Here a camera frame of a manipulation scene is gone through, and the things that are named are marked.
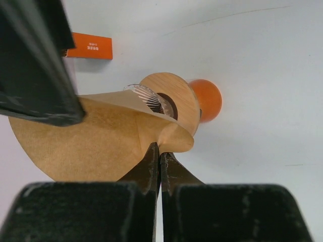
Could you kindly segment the brown paper coffee filter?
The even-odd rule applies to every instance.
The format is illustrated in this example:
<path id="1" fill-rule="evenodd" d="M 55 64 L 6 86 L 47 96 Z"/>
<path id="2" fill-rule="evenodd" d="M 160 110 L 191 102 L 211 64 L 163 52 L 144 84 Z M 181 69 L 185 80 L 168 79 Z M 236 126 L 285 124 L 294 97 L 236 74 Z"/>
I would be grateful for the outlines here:
<path id="1" fill-rule="evenodd" d="M 148 147 L 185 152 L 193 136 L 176 120 L 153 112 L 130 90 L 80 96 L 82 123 L 55 127 L 20 118 L 11 128 L 31 161 L 55 181 L 116 181 L 136 166 Z"/>

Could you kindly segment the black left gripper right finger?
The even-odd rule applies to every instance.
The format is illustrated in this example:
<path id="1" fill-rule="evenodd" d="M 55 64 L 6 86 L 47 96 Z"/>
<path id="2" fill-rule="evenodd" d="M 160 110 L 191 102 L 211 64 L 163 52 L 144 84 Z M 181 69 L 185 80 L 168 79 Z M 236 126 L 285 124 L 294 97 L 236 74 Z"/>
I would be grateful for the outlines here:
<path id="1" fill-rule="evenodd" d="M 312 241 L 283 186 L 205 184 L 173 153 L 159 167 L 164 241 Z"/>

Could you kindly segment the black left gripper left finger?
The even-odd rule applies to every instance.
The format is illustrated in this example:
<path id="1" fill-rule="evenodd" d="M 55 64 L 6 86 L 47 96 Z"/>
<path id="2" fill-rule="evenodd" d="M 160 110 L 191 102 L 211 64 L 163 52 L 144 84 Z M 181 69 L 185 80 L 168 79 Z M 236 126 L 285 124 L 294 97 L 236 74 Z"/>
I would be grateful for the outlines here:
<path id="1" fill-rule="evenodd" d="M 155 241 L 159 151 L 116 182 L 41 182 L 16 196 L 1 241 Z"/>

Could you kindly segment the clear glass dripper cone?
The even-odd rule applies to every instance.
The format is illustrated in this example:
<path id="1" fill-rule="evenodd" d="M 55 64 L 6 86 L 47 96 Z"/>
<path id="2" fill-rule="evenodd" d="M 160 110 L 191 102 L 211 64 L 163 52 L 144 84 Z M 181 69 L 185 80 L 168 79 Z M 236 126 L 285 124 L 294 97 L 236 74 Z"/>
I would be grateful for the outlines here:
<path id="1" fill-rule="evenodd" d="M 165 114 L 174 119 L 177 119 L 177 109 L 172 101 L 172 99 L 163 93 L 156 93 L 152 91 L 150 88 L 139 85 L 139 84 L 131 84 L 126 86 L 124 89 L 131 90 L 136 93 L 136 95 L 153 111 L 156 113 Z"/>

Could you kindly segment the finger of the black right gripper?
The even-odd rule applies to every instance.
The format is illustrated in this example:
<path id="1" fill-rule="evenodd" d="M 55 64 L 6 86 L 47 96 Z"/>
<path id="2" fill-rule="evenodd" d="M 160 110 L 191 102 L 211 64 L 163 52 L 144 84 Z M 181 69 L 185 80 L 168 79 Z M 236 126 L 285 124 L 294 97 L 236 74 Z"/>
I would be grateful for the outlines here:
<path id="1" fill-rule="evenodd" d="M 1 114 L 81 123 L 86 113 L 63 60 L 74 47 L 61 1 L 1 1 Z"/>

